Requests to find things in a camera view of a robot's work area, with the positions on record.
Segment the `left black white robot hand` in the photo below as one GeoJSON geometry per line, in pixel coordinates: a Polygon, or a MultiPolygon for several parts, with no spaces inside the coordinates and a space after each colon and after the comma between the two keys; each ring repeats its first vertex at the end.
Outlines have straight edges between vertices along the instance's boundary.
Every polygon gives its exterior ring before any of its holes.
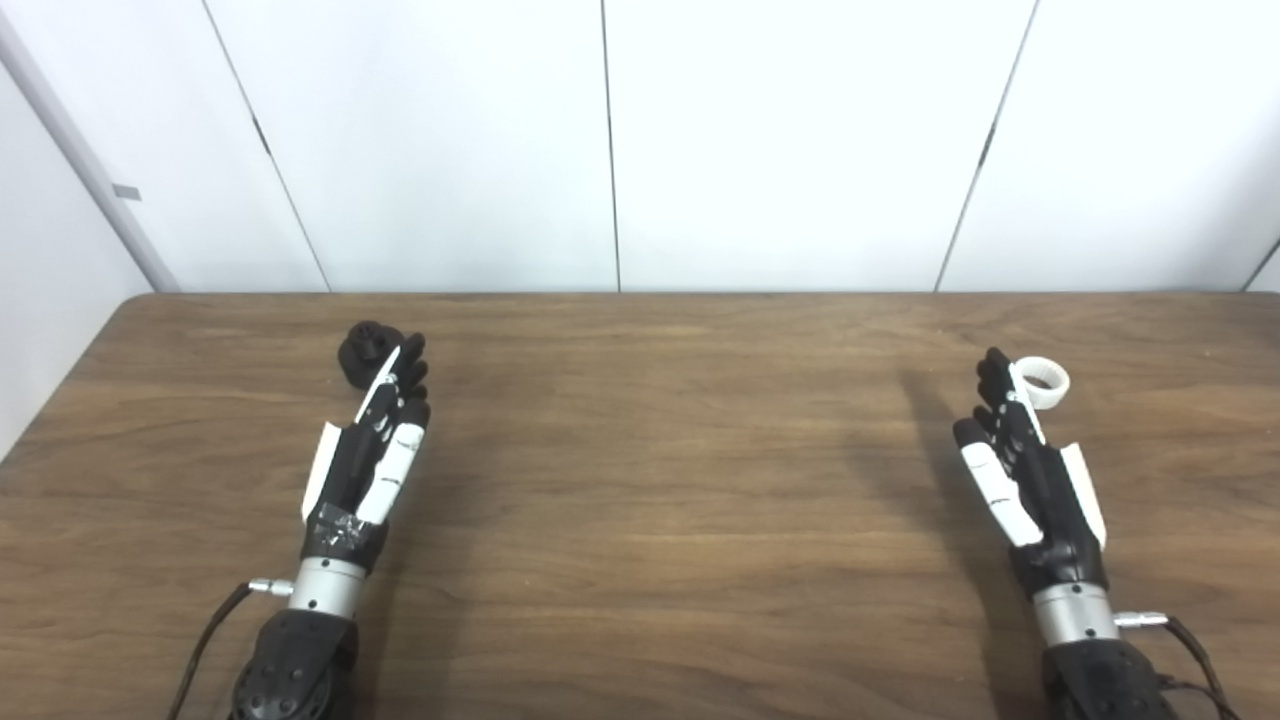
{"type": "Polygon", "coordinates": [[[355,419],[325,427],[303,495],[302,559],[353,564],[371,573],[385,546],[390,510],[430,424],[426,340],[361,322],[337,351],[347,382],[364,392],[355,419]]]}

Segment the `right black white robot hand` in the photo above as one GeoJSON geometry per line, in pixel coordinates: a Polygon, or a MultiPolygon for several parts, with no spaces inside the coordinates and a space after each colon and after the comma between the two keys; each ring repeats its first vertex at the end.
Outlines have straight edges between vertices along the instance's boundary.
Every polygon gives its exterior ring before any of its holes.
{"type": "Polygon", "coordinates": [[[1105,521],[1078,445],[1052,446],[1014,361],[991,347],[975,366],[982,404],[954,438],[1005,534],[1027,597],[1056,585],[1110,587],[1105,521]]]}

